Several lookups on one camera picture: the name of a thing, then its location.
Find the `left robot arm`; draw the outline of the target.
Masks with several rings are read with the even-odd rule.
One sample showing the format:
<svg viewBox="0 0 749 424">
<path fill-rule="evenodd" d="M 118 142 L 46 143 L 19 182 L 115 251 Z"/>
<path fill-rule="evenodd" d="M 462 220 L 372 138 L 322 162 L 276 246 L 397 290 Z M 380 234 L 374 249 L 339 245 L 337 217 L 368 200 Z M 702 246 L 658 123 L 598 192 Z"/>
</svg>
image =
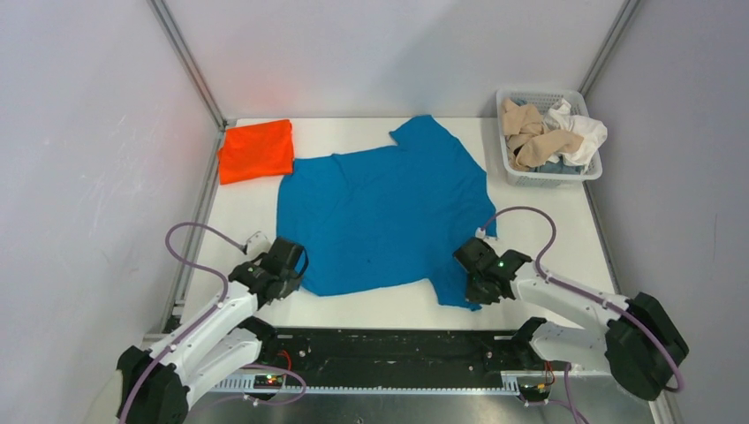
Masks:
<svg viewBox="0 0 749 424">
<path fill-rule="evenodd" d="M 276 361 L 278 331 L 256 314 L 301 286 L 309 258 L 301 244 L 260 232 L 241 250 L 246 261 L 220 275 L 221 289 L 197 315 L 150 347 L 121 354 L 117 423 L 182 423 L 225 377 Z"/>
</svg>

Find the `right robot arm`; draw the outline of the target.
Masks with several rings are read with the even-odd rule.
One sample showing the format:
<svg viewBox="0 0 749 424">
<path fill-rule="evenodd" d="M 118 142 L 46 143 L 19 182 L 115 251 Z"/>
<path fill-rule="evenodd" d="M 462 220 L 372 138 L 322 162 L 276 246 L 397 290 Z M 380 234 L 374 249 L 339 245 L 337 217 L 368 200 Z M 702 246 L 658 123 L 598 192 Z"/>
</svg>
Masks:
<svg viewBox="0 0 749 424">
<path fill-rule="evenodd" d="M 662 304 L 644 292 L 634 298 L 564 281 L 530 256 L 509 249 L 498 254 L 470 238 L 453 254 L 466 272 L 467 300 L 489 305 L 502 299 L 536 305 L 573 322 L 561 326 L 528 320 L 512 346 L 524 368 L 543 361 L 581 365 L 611 375 L 624 390 L 656 400 L 677 376 L 690 350 Z"/>
</svg>

